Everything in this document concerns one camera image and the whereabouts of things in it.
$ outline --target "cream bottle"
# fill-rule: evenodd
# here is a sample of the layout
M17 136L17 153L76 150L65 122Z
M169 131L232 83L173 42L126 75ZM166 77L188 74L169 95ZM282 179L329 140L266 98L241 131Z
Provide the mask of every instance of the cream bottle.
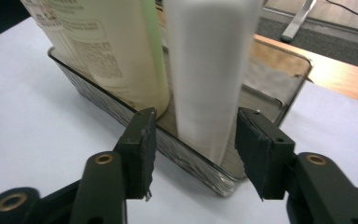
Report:
M220 164L262 1L164 0L178 137Z
M81 73L88 73L86 65L78 57L72 40L66 35L48 2L46 0L21 0L21 2L63 60L75 70Z
M48 0L95 81L137 110L170 99L153 0Z

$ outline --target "rectangular tray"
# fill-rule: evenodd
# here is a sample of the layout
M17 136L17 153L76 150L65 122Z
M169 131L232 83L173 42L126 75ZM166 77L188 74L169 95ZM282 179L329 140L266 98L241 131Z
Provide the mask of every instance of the rectangular tray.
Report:
M264 53L265 51L268 53L267 59L263 58L266 55ZM132 115L136 112L133 108L97 85L93 81L92 76L84 73L81 74L79 71L76 71L75 68L68 66L60 59L60 56L57 55L54 48L48 51L48 56L61 68L81 95L107 112L124 126L128 125ZM164 50L164 56L169 86L170 89L172 89L168 51L166 49ZM273 62L277 59L279 62L289 63L284 66L287 67L286 71L282 71L280 63ZM284 100L280 100L279 97L271 95L271 92L263 92L263 88L255 90L247 85L242 85L239 106L259 110L267 118L279 125L306 80L311 68L310 60L300 55L295 55L283 49L277 49L264 42L255 41L249 69L249 72L252 74L247 74L253 77L252 81L255 83L272 82L269 83L268 86L282 86L282 88L278 88L280 92L288 91L283 83L292 82L295 88L292 88L288 94L285 94ZM177 138L172 91L170 91L170 94L171 101L169 107L157 122L158 127L156 134L158 151L185 171L195 176L198 180L202 181L218 195L227 197L232 194L240 182L247 179L243 170L243 163L234 148L235 120L233 120L233 128L227 144L225 157L221 164L214 164Z

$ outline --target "white container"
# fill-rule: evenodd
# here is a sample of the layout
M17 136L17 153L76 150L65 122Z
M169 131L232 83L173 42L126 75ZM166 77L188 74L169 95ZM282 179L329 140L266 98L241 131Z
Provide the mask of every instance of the white container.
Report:
M178 137L220 164L237 112L259 0L164 0Z
M48 0L95 81L160 116L170 99L154 0Z
M87 73L86 65L78 57L72 40L66 35L61 23L52 13L48 2L46 0L21 0L21 2L64 61L79 72Z

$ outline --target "bottle label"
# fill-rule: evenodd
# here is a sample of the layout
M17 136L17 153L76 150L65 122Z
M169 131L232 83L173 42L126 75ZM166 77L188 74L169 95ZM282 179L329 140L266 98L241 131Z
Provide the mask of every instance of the bottle label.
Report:
M46 0L21 0L21 2L40 28L47 31L62 30L60 21Z

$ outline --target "plastic bottle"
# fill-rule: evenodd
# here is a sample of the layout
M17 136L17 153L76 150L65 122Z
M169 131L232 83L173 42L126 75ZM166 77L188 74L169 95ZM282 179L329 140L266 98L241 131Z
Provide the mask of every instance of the plastic bottle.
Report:
M86 65L78 57L72 40L66 35L61 23L52 13L48 2L46 0L21 0L21 2L63 60L79 72L88 73Z
M164 0L178 137L220 164L262 1Z
M96 82L137 110L169 102L154 0L48 0Z

